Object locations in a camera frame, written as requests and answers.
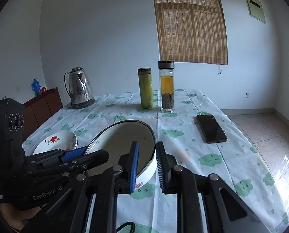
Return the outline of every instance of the bottle cap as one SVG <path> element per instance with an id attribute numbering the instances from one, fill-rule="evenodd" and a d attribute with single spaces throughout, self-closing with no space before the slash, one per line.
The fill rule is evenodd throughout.
<path id="1" fill-rule="evenodd" d="M 150 74 L 150 73 L 152 73 L 150 67 L 138 68 L 138 74 Z"/>
<path id="2" fill-rule="evenodd" d="M 163 60 L 159 61 L 159 69 L 175 69 L 175 63 L 173 60 Z"/>

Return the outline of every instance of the tiled floor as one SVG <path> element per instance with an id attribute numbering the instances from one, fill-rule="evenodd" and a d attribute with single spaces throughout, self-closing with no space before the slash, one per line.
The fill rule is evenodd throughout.
<path id="1" fill-rule="evenodd" d="M 289 127 L 275 114 L 228 117 L 257 148 L 270 169 L 289 219 Z"/>

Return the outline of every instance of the blue thermos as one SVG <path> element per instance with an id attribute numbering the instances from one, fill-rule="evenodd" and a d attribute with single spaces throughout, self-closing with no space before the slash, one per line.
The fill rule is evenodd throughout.
<path id="1" fill-rule="evenodd" d="M 35 96 L 41 95 L 41 86 L 37 79 L 33 80 L 32 90 L 35 92 Z"/>

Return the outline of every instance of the baseboard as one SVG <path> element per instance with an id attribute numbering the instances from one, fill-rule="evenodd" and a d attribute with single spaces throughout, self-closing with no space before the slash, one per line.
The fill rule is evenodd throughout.
<path id="1" fill-rule="evenodd" d="M 287 126 L 289 127 L 289 120 L 283 116 L 279 111 L 277 111 L 276 109 L 274 109 L 274 114 L 276 114 L 284 123 L 287 124 Z"/>
<path id="2" fill-rule="evenodd" d="M 249 115 L 249 114 L 263 114 L 274 113 L 274 109 L 222 109 L 228 115 Z"/>

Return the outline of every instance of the human hand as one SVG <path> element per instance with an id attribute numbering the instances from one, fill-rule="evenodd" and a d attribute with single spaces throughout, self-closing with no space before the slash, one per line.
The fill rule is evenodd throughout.
<path id="1" fill-rule="evenodd" d="M 33 218 L 41 210 L 41 207 L 20 211 L 11 203 L 2 203 L 0 210 L 9 226 L 17 230 L 22 230 L 24 227 L 22 220 Z"/>

